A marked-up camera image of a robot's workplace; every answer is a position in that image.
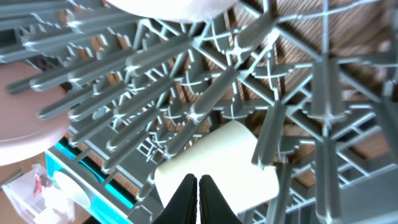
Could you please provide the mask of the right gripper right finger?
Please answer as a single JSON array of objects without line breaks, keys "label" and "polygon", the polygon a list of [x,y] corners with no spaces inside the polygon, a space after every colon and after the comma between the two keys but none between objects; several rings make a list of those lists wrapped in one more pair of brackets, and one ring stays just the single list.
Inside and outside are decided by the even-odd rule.
[{"label": "right gripper right finger", "polygon": [[199,182],[201,224],[242,224],[210,175]]}]

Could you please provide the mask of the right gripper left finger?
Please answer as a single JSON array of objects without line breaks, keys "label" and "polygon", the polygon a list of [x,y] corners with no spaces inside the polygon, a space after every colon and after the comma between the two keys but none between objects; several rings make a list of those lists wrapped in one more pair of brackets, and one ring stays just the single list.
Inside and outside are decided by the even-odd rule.
[{"label": "right gripper left finger", "polygon": [[196,224],[197,201],[197,178],[187,174],[152,224]]}]

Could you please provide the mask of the red snack wrapper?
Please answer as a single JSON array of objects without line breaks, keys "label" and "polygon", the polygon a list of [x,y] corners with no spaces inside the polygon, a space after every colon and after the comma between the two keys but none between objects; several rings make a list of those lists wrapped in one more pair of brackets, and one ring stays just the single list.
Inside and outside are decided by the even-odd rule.
[{"label": "red snack wrapper", "polygon": [[34,187],[34,196],[37,197],[41,194],[42,190],[46,188],[47,184],[47,176],[44,174],[35,174],[35,187]]}]

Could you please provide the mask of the small white plate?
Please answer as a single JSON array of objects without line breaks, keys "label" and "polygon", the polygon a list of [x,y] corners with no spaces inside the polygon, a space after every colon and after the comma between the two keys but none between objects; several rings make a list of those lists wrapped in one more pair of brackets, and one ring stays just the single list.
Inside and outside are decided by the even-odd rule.
[{"label": "small white plate", "polygon": [[215,18],[238,0],[107,0],[130,14],[173,22],[202,22]]}]

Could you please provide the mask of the white cup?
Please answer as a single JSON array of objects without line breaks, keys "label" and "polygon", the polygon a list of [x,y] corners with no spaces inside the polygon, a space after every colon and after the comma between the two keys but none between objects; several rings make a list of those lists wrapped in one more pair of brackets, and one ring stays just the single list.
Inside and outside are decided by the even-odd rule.
[{"label": "white cup", "polygon": [[187,174],[210,175],[235,214],[254,208],[279,194],[274,166],[251,163],[257,137],[237,121],[230,121],[192,147],[158,166],[154,180],[163,206]]}]

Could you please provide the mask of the large white plate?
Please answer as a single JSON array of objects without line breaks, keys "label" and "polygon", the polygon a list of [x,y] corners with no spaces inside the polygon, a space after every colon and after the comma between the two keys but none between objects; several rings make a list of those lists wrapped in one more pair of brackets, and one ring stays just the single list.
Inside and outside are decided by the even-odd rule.
[{"label": "large white plate", "polygon": [[34,157],[58,142],[68,131],[67,112],[50,119],[40,119],[40,109],[61,100],[65,90],[58,86],[47,91],[32,89],[12,95],[6,87],[32,78],[40,70],[24,62],[1,66],[1,165],[9,165]]}]

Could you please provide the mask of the white napkin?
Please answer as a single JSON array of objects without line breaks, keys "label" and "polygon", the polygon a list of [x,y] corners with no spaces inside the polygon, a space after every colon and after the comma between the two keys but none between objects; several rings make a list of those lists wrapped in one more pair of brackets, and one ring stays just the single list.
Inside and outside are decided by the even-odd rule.
[{"label": "white napkin", "polygon": [[46,188],[40,194],[44,199],[44,209],[34,218],[39,224],[63,224],[75,221],[75,206],[61,190]]}]

